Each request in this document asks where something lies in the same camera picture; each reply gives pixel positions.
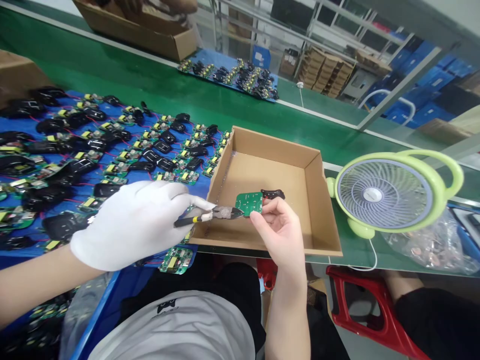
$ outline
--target red stool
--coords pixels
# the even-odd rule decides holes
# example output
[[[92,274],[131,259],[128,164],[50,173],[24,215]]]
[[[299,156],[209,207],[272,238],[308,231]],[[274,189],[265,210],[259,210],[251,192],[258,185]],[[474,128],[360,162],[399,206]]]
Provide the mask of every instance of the red stool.
[[[335,324],[414,359],[429,360],[429,357],[410,340],[397,320],[394,303],[382,278],[363,277],[354,270],[332,265],[326,268],[326,274],[335,283],[338,314],[334,314],[333,311],[331,314]],[[383,324],[379,321],[381,320],[379,316],[370,316],[367,326],[352,320],[345,298],[345,283],[359,285],[375,296],[383,315]]]
[[[263,286],[265,289],[272,291],[277,280],[278,266],[272,259],[257,258],[256,268],[258,271],[258,278],[263,278]]]

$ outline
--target workbench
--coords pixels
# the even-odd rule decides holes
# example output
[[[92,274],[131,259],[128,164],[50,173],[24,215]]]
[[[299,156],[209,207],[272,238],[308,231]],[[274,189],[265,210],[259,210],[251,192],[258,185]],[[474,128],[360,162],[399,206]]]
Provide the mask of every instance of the workbench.
[[[72,19],[71,23],[79,21],[80,19]],[[237,125],[319,149],[323,160],[327,162],[324,164],[327,177],[335,177],[339,166],[361,155],[407,149],[299,111],[292,106],[259,101],[240,92],[198,80],[151,58],[3,7],[0,7],[0,32],[0,49],[32,59],[55,84],[64,89],[115,95],[128,104],[145,101],[151,109],[164,114],[188,113],[192,121],[217,124],[221,129]],[[284,102],[299,105],[299,90],[293,83],[280,79],[278,92]],[[314,91],[304,91],[303,94],[305,106],[319,107],[323,114],[353,123],[358,123],[365,117],[364,110],[350,104]],[[479,200],[480,188],[475,186],[475,180],[478,183],[478,172],[469,168],[464,168],[464,171],[466,182],[458,196]],[[374,264],[374,254],[369,242],[350,230],[347,216],[336,201],[332,204],[343,257],[309,255],[306,260],[312,263],[371,267]],[[441,274],[394,252],[379,233],[372,242],[378,254],[379,268]],[[255,250],[209,246],[201,246],[199,250],[250,257],[268,256],[264,251]]]

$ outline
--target open cardboard box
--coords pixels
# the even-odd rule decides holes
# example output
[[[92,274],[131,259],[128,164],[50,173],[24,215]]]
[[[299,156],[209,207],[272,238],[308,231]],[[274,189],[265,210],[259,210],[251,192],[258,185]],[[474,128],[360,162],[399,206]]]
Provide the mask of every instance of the open cardboard box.
[[[29,58],[0,50],[0,109],[9,100],[29,98],[29,90],[52,86],[47,75]]]
[[[300,218],[305,253],[342,256],[320,151],[234,126],[215,168],[207,200],[235,206],[237,195],[281,189]],[[190,243],[266,250],[249,221],[198,223]]]
[[[118,13],[91,4],[89,0],[73,0],[81,15],[93,30],[129,44],[150,50],[167,58],[181,61],[197,50],[197,38],[192,29],[181,28],[171,21],[142,13],[129,21]]]

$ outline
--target white t-shirt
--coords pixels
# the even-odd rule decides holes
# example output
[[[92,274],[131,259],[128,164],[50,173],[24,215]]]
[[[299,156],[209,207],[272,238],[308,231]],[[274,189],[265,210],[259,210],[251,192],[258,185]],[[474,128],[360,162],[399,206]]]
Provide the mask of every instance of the white t-shirt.
[[[240,310],[204,291],[177,291],[143,307],[100,341],[89,360],[255,359]]]

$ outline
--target fan grille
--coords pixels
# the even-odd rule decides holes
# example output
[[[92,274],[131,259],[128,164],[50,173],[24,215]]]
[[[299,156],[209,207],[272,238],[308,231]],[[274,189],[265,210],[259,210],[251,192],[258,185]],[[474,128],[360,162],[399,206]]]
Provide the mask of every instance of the fan grille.
[[[350,166],[342,173],[337,191],[347,212],[376,228],[417,224],[433,205],[432,188],[425,177],[401,162],[386,159]]]

